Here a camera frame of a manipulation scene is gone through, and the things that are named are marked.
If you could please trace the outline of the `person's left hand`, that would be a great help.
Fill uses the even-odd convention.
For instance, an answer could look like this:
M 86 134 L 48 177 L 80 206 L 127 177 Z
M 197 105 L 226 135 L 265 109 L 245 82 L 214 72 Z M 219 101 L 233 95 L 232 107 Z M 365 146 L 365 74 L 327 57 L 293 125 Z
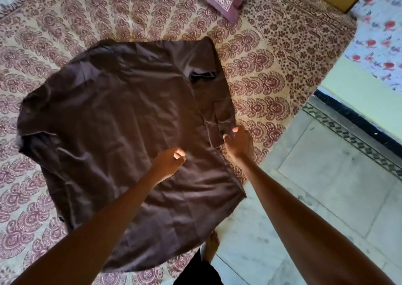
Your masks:
M 149 170 L 152 182 L 158 184 L 176 173 L 180 166 L 174 162 L 172 148 L 159 152 Z

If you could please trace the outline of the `person's right hand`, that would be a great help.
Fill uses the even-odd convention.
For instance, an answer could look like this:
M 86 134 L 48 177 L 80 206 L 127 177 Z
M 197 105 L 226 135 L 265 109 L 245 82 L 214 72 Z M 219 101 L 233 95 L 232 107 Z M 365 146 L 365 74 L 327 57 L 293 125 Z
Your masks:
M 253 138 L 245 127 L 241 140 L 224 141 L 224 146 L 229 160 L 236 166 L 240 167 L 244 161 L 252 161 L 254 158 Z

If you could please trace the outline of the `brown shirt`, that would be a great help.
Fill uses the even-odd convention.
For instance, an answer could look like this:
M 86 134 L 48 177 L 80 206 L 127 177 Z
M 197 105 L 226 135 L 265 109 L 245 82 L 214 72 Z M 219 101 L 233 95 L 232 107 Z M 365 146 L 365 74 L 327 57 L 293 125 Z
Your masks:
M 103 267 L 139 272 L 199 247 L 246 197 L 219 149 L 235 126 L 209 37 L 102 40 L 23 99 L 17 135 L 19 152 L 40 165 L 68 232 L 135 186 L 159 152 L 186 152 Z

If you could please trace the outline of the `person's left forearm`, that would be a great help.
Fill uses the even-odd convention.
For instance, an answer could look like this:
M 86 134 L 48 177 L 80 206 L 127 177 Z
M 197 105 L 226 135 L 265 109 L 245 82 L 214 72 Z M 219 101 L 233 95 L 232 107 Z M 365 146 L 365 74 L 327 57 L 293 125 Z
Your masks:
M 163 177 L 149 172 L 68 234 L 10 285 L 92 285 L 150 191 Z

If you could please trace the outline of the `person's right forearm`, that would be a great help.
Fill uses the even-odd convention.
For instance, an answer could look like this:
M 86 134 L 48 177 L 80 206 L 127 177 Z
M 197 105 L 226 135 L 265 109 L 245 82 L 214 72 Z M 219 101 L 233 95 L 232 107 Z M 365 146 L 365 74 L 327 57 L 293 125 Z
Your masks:
M 308 285 L 395 285 L 359 248 L 246 154 L 230 155 L 250 181 L 294 265 Z

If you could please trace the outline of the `maroon patterned bed sheet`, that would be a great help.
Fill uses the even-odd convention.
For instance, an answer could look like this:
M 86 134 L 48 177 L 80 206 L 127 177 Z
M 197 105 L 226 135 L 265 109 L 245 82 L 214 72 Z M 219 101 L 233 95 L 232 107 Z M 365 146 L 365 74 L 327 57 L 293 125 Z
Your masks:
M 322 0 L 247 0 L 234 24 L 204 0 L 0 0 L 0 285 L 66 235 L 16 129 L 23 97 L 79 52 L 106 38 L 209 36 L 261 162 L 355 30 Z

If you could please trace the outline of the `person's bare foot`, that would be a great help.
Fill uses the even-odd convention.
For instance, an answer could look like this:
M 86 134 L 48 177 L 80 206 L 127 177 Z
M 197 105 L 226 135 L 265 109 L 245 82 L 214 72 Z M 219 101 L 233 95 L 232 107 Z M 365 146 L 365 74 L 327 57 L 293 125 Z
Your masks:
M 214 230 L 200 248 L 201 261 L 211 264 L 220 246 L 218 233 Z

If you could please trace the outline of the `person's black trousers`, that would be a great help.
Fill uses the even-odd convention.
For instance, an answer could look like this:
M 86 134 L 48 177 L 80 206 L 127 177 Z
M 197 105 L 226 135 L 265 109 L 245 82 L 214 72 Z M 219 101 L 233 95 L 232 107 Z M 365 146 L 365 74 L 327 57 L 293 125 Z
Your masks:
M 173 285 L 224 285 L 219 273 L 197 251 Z

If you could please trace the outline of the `white red floral curtain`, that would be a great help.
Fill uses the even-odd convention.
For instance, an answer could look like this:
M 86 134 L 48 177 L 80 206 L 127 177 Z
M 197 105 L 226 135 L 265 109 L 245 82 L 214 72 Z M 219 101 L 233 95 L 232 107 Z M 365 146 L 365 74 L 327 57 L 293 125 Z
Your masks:
M 359 0 L 349 13 L 357 29 L 344 56 L 402 95 L 402 0 Z

